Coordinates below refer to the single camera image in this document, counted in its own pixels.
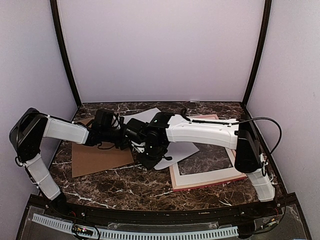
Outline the photo print white border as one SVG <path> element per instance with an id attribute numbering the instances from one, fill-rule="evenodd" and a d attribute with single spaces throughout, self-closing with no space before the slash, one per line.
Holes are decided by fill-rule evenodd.
<path id="1" fill-rule="evenodd" d="M 161 112 L 158 108 L 152 108 L 137 114 L 127 115 L 124 117 L 124 123 L 127 124 L 132 118 L 140 120 L 142 122 L 150 122 L 156 113 Z M 162 159 L 155 167 L 152 169 L 162 170 L 168 168 L 169 166 L 184 160 L 191 155 L 197 153 L 199 149 L 191 142 L 170 142 L 167 148 L 166 157 L 171 156 L 172 160 Z"/>

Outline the clear acrylic sheet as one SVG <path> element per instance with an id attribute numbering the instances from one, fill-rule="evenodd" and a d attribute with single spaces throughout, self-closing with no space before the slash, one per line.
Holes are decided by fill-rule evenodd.
<path id="1" fill-rule="evenodd" d="M 232 167 L 225 148 L 214 145 L 199 145 L 198 148 L 199 152 L 178 162 L 180 175 L 206 173 Z"/>

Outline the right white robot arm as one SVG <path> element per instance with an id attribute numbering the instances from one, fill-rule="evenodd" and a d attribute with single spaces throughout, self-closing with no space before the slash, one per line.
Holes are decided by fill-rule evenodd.
<path id="1" fill-rule="evenodd" d="M 195 144 L 207 144 L 235 151 L 234 167 L 245 174 L 258 199 L 255 213 L 266 217 L 275 208 L 276 188 L 267 174 L 253 119 L 205 119 L 181 113 L 157 111 L 148 121 L 126 116 L 125 136 L 147 169 L 165 168 L 196 152 Z"/>

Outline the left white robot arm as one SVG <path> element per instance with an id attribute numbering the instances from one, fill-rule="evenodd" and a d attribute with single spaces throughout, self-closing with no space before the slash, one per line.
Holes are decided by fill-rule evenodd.
<path id="1" fill-rule="evenodd" d="M 67 121 L 29 108 L 9 133 L 16 152 L 15 162 L 23 167 L 31 182 L 50 201 L 51 210 L 60 218 L 67 218 L 70 206 L 62 199 L 64 194 L 54 181 L 41 156 L 45 138 L 68 141 L 87 147 L 102 148 L 103 143 L 125 150 L 129 147 L 125 136 L 124 118 L 113 111 L 99 109 L 87 124 Z"/>

